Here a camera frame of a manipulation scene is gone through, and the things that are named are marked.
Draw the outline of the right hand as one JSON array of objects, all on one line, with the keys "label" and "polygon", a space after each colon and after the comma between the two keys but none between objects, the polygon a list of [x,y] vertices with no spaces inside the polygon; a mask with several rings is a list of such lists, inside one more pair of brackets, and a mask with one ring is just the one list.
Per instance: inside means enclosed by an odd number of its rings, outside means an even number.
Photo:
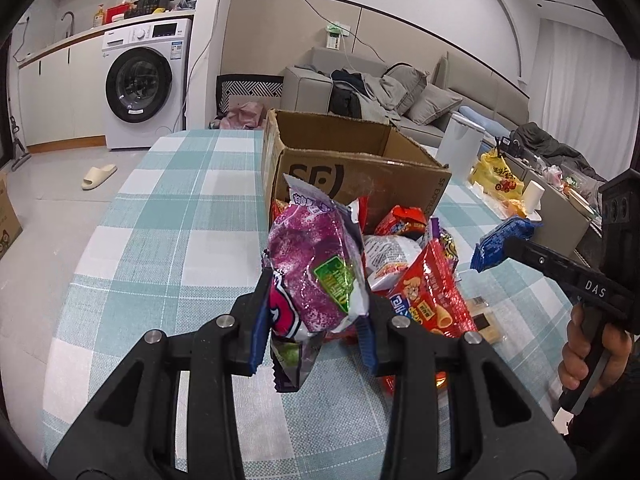
[{"label": "right hand", "polygon": [[[590,351],[590,343],[582,332],[583,319],[582,306],[575,304],[570,312],[570,322],[567,325],[567,343],[562,349],[562,362],[558,368],[560,382],[568,390],[576,390],[589,373],[586,357]],[[598,396],[623,376],[631,356],[634,340],[628,333],[608,324],[603,332],[602,344],[611,355],[601,378],[591,393],[592,396]]]}]

